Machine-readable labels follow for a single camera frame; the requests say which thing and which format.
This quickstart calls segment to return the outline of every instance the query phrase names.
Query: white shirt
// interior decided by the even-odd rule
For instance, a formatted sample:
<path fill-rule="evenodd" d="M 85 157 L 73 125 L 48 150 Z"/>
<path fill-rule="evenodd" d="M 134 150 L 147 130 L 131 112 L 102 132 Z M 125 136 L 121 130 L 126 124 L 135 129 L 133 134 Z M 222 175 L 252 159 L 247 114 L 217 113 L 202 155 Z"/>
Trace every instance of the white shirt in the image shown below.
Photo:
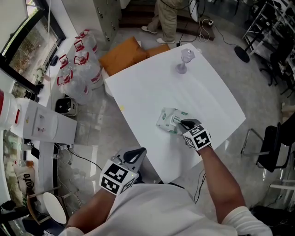
<path fill-rule="evenodd" d="M 117 196 L 104 224 L 86 236 L 272 236 L 269 227 L 241 206 L 222 224 L 198 211 L 188 192 L 174 185 L 135 184 Z M 60 236 L 82 236 L 70 227 Z"/>

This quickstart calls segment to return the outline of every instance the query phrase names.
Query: window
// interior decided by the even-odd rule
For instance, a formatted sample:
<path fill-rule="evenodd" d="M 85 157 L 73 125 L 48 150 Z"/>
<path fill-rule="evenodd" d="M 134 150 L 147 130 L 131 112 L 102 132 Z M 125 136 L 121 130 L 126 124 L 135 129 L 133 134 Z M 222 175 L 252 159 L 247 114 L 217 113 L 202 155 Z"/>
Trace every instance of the window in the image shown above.
<path fill-rule="evenodd" d="M 13 88 L 14 94 L 18 96 L 23 96 L 25 89 L 38 93 L 35 71 L 40 66 L 48 66 L 48 58 L 51 60 L 65 39 L 52 14 L 48 35 L 49 7 L 46 0 L 26 0 L 26 6 L 28 18 L 7 42 L 0 63 L 2 70 L 18 81 L 18 85 Z"/>

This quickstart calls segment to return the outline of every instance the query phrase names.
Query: window frame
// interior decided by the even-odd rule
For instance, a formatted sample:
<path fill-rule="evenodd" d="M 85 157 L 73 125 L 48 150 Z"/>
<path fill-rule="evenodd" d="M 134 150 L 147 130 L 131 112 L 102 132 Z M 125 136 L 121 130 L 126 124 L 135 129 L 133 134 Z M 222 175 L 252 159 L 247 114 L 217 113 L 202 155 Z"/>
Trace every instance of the window frame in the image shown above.
<path fill-rule="evenodd" d="M 26 23 L 26 25 L 19 31 L 19 33 L 16 35 L 15 39 L 11 42 L 11 45 L 7 49 L 5 55 L 3 56 L 2 53 L 5 50 L 5 47 L 3 48 L 1 54 L 0 54 L 0 68 L 9 76 L 11 76 L 18 84 L 20 84 L 22 87 L 24 87 L 26 90 L 30 91 L 34 94 L 39 94 L 40 87 L 37 87 L 35 84 L 31 83 L 29 80 L 27 80 L 25 77 L 20 75 L 18 72 L 16 72 L 13 68 L 9 66 L 10 62 L 12 61 L 15 53 L 18 51 L 18 48 L 26 38 L 26 36 L 29 34 L 29 32 L 34 28 L 34 26 L 43 18 L 45 17 L 46 20 L 48 20 L 48 12 L 49 12 L 49 6 L 46 2 L 46 0 L 34 0 L 34 3 L 36 7 L 39 7 L 38 11 L 34 14 L 34 16 Z M 63 40 L 66 39 L 65 34 L 63 33 L 62 29 L 60 28 L 59 24 L 57 23 L 54 15 L 52 12 L 50 12 L 50 27 L 53 30 L 53 32 L 57 36 L 56 45 L 59 46 Z M 50 52 L 49 61 L 52 60 L 53 56 L 57 52 L 57 47 L 54 46 Z M 45 68 L 48 68 L 48 59 L 45 62 Z"/>

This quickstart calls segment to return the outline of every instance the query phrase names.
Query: grey floor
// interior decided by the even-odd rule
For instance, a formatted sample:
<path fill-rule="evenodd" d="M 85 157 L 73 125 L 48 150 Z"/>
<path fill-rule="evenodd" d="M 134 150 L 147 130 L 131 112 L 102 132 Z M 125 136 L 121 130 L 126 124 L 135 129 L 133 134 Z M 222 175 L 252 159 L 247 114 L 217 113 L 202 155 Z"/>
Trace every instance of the grey floor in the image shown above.
<path fill-rule="evenodd" d="M 242 39 L 226 31 L 221 32 L 227 42 L 245 46 Z M 269 190 L 270 183 L 280 183 L 280 179 L 286 177 L 289 171 L 291 172 L 290 177 L 293 176 L 293 170 L 288 166 L 283 171 L 276 170 L 270 173 L 255 165 L 256 158 L 241 157 L 240 151 L 247 130 L 254 128 L 264 136 L 264 130 L 268 125 L 276 125 L 281 120 L 281 103 L 294 104 L 295 94 L 289 99 L 285 95 L 281 96 L 280 91 L 283 91 L 286 86 L 281 81 L 278 86 L 269 87 L 268 75 L 259 71 L 262 67 L 260 58 L 254 55 L 249 63 L 242 62 L 235 55 L 234 46 L 225 44 L 216 29 L 214 33 L 216 35 L 214 41 L 202 43 L 197 39 L 192 44 L 202 50 L 202 54 L 228 86 L 246 116 L 245 122 L 216 149 L 216 153 L 240 184 L 248 207 L 259 201 L 268 204 L 278 195 L 275 190 Z M 112 47 L 131 36 L 135 36 L 138 41 L 141 41 L 142 47 L 148 49 L 158 46 L 155 39 L 161 37 L 161 32 L 158 35 L 151 35 L 140 29 L 120 29 Z M 180 39 L 180 36 L 177 34 L 176 41 Z M 183 41 L 193 39 L 195 37 L 191 35 L 182 37 Z M 120 148 L 137 144 L 117 104 L 113 98 L 105 94 L 103 87 L 94 90 L 92 104 L 81 107 L 77 120 L 74 151 L 101 167 Z M 247 150 L 259 151 L 260 145 L 258 138 L 250 136 Z M 286 154 L 286 148 L 282 147 L 278 164 L 285 161 Z M 71 165 L 65 164 L 69 159 Z M 199 173 L 202 169 L 203 163 L 201 162 L 174 182 L 195 195 Z M 158 180 L 148 160 L 145 161 L 142 172 L 147 182 L 152 183 Z M 94 165 L 75 156 L 70 157 L 65 151 L 62 152 L 62 158 L 59 161 L 59 177 L 70 191 L 76 193 L 83 204 L 99 190 L 99 176 L 100 170 Z M 67 204 L 70 213 L 78 208 L 74 197 L 68 198 Z M 216 219 L 206 182 L 196 206 L 209 218 Z"/>

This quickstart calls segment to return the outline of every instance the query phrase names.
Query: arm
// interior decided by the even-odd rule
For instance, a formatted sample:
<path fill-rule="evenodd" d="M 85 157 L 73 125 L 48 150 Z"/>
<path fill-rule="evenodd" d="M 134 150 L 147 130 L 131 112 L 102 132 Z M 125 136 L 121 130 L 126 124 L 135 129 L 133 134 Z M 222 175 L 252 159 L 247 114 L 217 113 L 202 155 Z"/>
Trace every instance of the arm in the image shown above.
<path fill-rule="evenodd" d="M 245 206 L 241 189 L 214 150 L 204 147 L 198 151 L 203 159 L 207 185 L 216 209 L 218 223 L 237 207 Z"/>
<path fill-rule="evenodd" d="M 105 223 L 115 198 L 114 194 L 100 189 L 86 205 L 70 217 L 67 228 L 76 227 L 84 234 L 94 230 Z"/>

